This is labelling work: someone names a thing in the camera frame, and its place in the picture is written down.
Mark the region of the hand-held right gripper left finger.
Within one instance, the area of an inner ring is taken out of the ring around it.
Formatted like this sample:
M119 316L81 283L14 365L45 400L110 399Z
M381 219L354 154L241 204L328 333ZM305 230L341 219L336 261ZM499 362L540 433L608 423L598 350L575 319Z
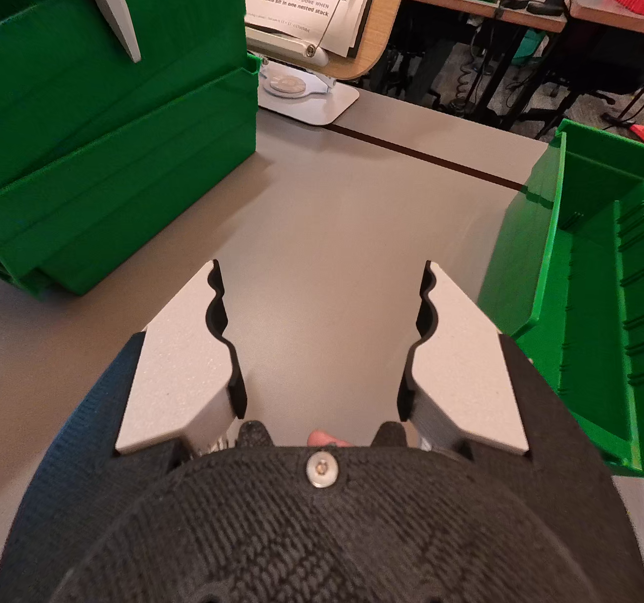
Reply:
M116 441L133 454L179 440L193 455L224 446L247 411L217 260L206 263L148 323Z

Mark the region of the wooden-top table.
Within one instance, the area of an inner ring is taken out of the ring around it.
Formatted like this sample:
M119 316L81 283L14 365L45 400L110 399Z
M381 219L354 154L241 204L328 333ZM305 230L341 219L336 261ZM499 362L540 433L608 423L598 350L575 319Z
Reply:
M643 89L643 14L615 0L571 0L552 70L568 90L557 122L585 95L613 105L610 95Z
M549 34L560 34L564 30L569 16L546 17L534 15L524 11L499 8L500 0L410 0L422 4L429 4L439 8L477 15L492 20L488 49L484 64L479 68L474 84L471 85L468 95L477 89L478 82L484 74L494 53L499 53L501 60L495 71L490 76L489 82L479 101L465 118L472 122L481 123L488 112L488 105L501 84L511 60L528 28L545 31Z

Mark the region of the teal bag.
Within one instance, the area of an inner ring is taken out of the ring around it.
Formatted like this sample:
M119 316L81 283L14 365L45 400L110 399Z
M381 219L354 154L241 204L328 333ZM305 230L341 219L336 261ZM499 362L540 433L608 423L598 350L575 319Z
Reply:
M527 65L533 59L537 49L546 37L547 33L545 31L528 28L511 60L512 66L521 68Z

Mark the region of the person's right hand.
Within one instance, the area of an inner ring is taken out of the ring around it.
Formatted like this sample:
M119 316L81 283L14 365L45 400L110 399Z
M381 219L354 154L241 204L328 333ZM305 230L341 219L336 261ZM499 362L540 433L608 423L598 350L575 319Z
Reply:
M337 447L348 447L352 446L351 443L336 438L324 430L314 430L310 433L307 439L307 446L337 446Z

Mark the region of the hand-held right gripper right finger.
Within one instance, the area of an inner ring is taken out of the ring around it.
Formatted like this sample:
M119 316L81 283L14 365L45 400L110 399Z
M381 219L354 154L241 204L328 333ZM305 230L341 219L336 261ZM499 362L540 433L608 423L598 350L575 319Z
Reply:
M529 451L500 336L493 322L433 261L427 261L415 326L397 396L424 451L455 454L482 443Z

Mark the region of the black small device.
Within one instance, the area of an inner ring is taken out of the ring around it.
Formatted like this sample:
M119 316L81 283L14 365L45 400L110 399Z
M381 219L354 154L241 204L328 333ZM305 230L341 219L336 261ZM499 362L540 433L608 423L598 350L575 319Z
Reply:
M534 15L546 17L568 16L570 13L568 0L500 0L499 8L526 11Z

